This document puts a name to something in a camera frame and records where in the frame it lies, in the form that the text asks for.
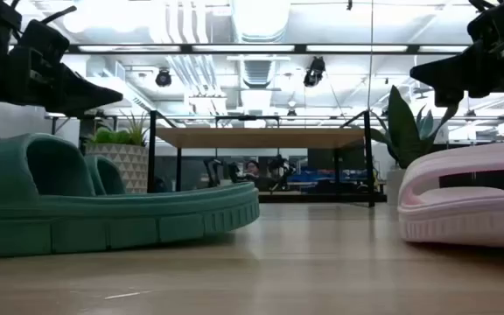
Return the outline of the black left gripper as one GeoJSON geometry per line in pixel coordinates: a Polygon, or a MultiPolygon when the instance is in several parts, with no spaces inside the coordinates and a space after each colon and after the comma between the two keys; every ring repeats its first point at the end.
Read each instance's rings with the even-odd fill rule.
{"type": "Polygon", "coordinates": [[[123,94],[86,80],[63,63],[51,45],[17,45],[0,52],[0,102],[34,105],[68,116],[119,102],[123,94]]]}

